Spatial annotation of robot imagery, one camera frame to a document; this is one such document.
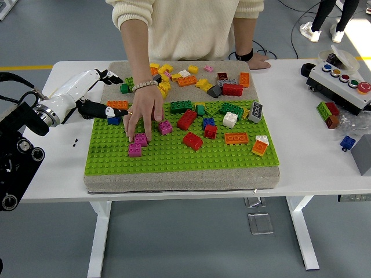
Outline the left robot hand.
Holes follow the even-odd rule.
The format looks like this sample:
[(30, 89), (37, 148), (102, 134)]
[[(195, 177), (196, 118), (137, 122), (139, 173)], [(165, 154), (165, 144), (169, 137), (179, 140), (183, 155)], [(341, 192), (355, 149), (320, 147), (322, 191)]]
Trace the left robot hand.
[(82, 72), (69, 79), (47, 100), (40, 101), (38, 109), (52, 118), (53, 126), (59, 125), (67, 113), (77, 107), (77, 102), (98, 82), (107, 85), (121, 84), (123, 80), (109, 70), (97, 69)]

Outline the person's left hand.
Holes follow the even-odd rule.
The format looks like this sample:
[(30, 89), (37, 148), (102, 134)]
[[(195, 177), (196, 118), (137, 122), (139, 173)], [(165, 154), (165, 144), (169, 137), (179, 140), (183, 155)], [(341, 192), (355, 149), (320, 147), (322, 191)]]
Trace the person's left hand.
[(271, 64), (268, 62), (269, 57), (255, 53), (253, 57), (247, 62), (250, 70), (262, 70), (271, 67)]

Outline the person's right hand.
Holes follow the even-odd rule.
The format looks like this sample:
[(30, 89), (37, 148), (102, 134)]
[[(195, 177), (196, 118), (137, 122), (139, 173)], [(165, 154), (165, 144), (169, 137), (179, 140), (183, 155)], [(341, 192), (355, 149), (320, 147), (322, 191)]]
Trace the person's right hand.
[(162, 120), (163, 97), (158, 86), (152, 85), (137, 89), (128, 114), (123, 117), (125, 134), (130, 142), (134, 140), (136, 126), (143, 120), (144, 132), (148, 141), (152, 139), (152, 118)]

